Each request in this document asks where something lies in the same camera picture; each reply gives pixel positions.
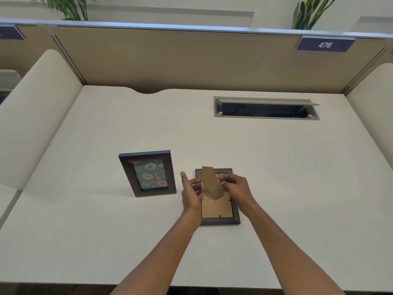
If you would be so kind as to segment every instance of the dark gray picture frame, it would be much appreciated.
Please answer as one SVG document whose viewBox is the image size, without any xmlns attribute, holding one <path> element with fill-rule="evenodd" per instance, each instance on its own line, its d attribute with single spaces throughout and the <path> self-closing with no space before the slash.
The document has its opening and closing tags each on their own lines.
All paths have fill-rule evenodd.
<svg viewBox="0 0 393 295">
<path fill-rule="evenodd" d="M 172 158 L 171 158 L 170 150 L 122 153 L 119 154 L 119 159 L 136 197 L 148 197 L 151 195 L 171 195 L 176 193 L 176 185 L 174 181 Z M 141 189 L 132 163 L 140 162 L 144 160 L 162 160 L 165 170 L 165 176 L 167 179 L 168 189 L 159 189 L 159 190 Z"/>
<path fill-rule="evenodd" d="M 233 174 L 232 169 L 214 169 L 215 173 L 228 173 Z M 200 174 L 202 173 L 202 169 L 195 169 L 195 178 L 200 178 Z M 233 198 L 231 198 L 231 206 L 232 206 L 232 215 L 231 218 L 202 218 L 201 226 L 209 226 L 209 225 L 239 225 L 240 224 L 240 215 L 239 208 Z"/>
</svg>

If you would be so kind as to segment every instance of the name plate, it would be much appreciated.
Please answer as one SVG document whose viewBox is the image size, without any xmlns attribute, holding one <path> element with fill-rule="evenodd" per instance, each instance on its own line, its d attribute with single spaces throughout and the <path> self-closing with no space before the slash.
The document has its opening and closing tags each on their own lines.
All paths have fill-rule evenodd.
<svg viewBox="0 0 393 295">
<path fill-rule="evenodd" d="M 332 51 L 345 53 L 355 40 L 354 38 L 303 36 L 296 49 L 299 51 Z"/>
<path fill-rule="evenodd" d="M 15 25 L 0 25 L 0 39 L 25 40 Z"/>
</svg>

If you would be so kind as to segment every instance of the number 476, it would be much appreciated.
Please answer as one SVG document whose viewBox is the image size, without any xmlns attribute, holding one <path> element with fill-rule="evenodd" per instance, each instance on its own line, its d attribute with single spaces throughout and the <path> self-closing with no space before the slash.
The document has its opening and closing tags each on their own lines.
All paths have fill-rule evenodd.
<svg viewBox="0 0 393 295">
<path fill-rule="evenodd" d="M 318 45 L 319 48 L 330 48 L 332 46 L 332 42 L 322 42 L 321 44 Z"/>
</svg>

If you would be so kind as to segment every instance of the hand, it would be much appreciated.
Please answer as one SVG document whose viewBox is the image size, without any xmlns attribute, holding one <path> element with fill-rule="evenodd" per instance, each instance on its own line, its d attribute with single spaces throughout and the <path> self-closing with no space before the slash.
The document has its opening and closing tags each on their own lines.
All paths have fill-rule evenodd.
<svg viewBox="0 0 393 295">
<path fill-rule="evenodd" d="M 252 208 L 258 206 L 258 203 L 251 194 L 247 179 L 235 174 L 222 174 L 218 178 L 222 189 L 229 192 L 240 211 L 249 217 Z"/>
<path fill-rule="evenodd" d="M 188 180 L 184 172 L 181 172 L 180 175 L 183 183 L 183 214 L 195 217 L 199 226 L 202 221 L 201 180 L 200 178 Z"/>
</svg>

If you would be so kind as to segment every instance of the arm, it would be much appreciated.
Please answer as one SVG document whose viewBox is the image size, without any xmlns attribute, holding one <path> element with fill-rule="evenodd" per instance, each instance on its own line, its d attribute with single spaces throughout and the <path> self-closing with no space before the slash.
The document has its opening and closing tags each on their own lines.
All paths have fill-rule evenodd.
<svg viewBox="0 0 393 295">
<path fill-rule="evenodd" d="M 191 237 L 202 221 L 200 178 L 188 180 L 184 172 L 183 213 L 147 257 L 113 290 L 111 295 L 165 295 Z"/>
<path fill-rule="evenodd" d="M 219 176 L 219 180 L 251 221 L 285 295 L 344 294 L 258 205 L 246 178 L 224 174 Z"/>
</svg>

